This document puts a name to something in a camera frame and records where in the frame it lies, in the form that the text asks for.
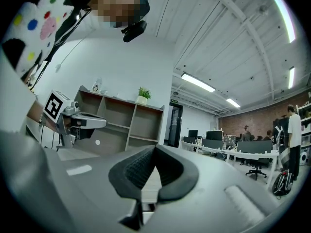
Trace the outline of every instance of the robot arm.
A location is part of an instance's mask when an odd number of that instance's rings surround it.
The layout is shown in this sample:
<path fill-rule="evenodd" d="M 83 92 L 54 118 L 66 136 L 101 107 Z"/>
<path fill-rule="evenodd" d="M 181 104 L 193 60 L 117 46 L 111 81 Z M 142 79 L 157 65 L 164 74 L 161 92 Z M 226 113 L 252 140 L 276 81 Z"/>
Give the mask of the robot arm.
<path fill-rule="evenodd" d="M 91 138 L 95 129 L 104 128 L 107 124 L 105 118 L 81 112 L 77 101 L 72 101 L 63 93 L 54 90 L 50 93 L 43 112 L 45 117 L 56 124 L 62 142 L 59 149 L 72 148 L 76 140 Z"/>

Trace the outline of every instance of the fluorescent light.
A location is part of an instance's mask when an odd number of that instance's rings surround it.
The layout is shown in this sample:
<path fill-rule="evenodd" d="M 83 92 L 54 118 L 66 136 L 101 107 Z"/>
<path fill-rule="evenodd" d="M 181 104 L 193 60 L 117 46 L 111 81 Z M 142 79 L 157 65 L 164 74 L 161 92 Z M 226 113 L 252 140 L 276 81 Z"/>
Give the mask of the fluorescent light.
<path fill-rule="evenodd" d="M 195 84 L 195 85 L 197 85 L 197 86 L 199 86 L 199 87 L 205 89 L 206 91 L 209 91 L 209 92 L 215 91 L 214 88 L 210 87 L 210 86 L 207 85 L 206 83 L 204 83 L 204 82 L 202 82 L 202 81 L 196 79 L 195 77 L 193 77 L 193 76 L 191 76 L 191 75 L 189 75 L 189 74 L 187 74 L 187 73 L 184 73 L 183 75 L 181 75 L 181 78 L 182 78 L 183 80 L 186 80 L 186 81 L 188 81 L 188 82 L 190 82 L 190 83 L 193 83 L 193 84 Z"/>
<path fill-rule="evenodd" d="M 294 32 L 293 23 L 292 23 L 292 20 L 290 18 L 290 14 L 288 13 L 287 8 L 286 8 L 286 4 L 285 4 L 284 0 L 274 0 L 274 1 L 276 2 L 278 9 L 280 10 L 280 12 L 282 14 L 282 17 L 283 17 L 283 20 L 285 22 L 285 26 L 287 29 L 288 38 L 289 38 L 289 41 L 291 43 L 292 41 L 294 41 L 296 39 L 296 36 L 295 36 L 295 32 Z"/>
<path fill-rule="evenodd" d="M 290 81 L 288 83 L 288 88 L 291 89 L 294 85 L 295 67 L 290 69 Z"/>
<path fill-rule="evenodd" d="M 241 106 L 239 106 L 235 101 L 233 101 L 232 99 L 227 99 L 227 101 L 229 102 L 229 103 L 231 103 L 232 105 L 234 105 L 235 107 L 237 107 L 237 108 L 240 108 Z"/>

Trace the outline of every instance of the white desk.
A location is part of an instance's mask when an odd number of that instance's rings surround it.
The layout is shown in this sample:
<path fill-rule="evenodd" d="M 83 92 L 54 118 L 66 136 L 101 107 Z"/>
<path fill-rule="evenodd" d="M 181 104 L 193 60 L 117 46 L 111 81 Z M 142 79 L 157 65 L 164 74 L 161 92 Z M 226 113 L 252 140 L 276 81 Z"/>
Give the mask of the white desk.
<path fill-rule="evenodd" d="M 237 157 L 242 158 L 242 159 L 249 159 L 249 160 L 258 160 L 259 158 L 273 159 L 270 174 L 268 175 L 268 182 L 266 185 L 266 189 L 268 190 L 270 183 L 272 181 L 273 172 L 276 169 L 276 160 L 279 156 L 279 153 L 276 152 L 275 150 L 272 150 L 271 153 L 265 153 L 265 154 L 262 154 L 262 153 L 242 153 L 242 152 L 235 152 L 232 150 L 211 149 L 208 147 L 203 147 L 203 146 L 199 146 L 197 144 L 191 144 L 191 143 L 187 143 L 187 142 L 181 142 L 181 143 L 182 143 L 182 149 L 184 149 L 184 150 L 189 150 L 189 149 L 187 149 L 187 147 L 191 147 L 191 148 L 196 147 L 197 149 L 201 149 L 201 150 L 206 151 L 206 152 L 227 154 L 227 160 L 226 160 L 227 163 L 229 163 L 230 156 L 233 155 L 234 156 L 234 160 L 233 160 L 233 164 L 232 164 L 233 166 L 235 164 Z"/>

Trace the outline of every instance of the red brick wall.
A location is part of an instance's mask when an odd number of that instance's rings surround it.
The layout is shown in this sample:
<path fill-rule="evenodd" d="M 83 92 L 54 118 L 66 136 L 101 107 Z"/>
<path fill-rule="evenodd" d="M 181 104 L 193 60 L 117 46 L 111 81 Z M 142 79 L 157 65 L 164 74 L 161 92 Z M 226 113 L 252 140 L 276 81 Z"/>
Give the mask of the red brick wall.
<path fill-rule="evenodd" d="M 308 100 L 308 92 L 300 93 L 282 102 L 276 103 L 269 107 L 245 112 L 235 116 L 226 116 L 219 118 L 219 128 L 224 130 L 224 133 L 240 136 L 244 132 L 244 126 L 249 126 L 249 131 L 255 136 L 266 136 L 268 130 L 272 130 L 273 121 L 276 118 L 281 119 L 287 114 L 287 106 L 302 106 Z"/>

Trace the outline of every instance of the doorway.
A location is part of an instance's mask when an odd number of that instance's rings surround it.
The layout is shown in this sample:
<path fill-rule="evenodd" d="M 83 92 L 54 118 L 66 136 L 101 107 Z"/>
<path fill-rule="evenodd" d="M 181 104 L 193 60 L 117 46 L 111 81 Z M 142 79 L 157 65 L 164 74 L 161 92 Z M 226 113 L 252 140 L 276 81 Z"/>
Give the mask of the doorway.
<path fill-rule="evenodd" d="M 170 102 L 164 145 L 175 148 L 179 146 L 182 114 L 183 106 Z"/>

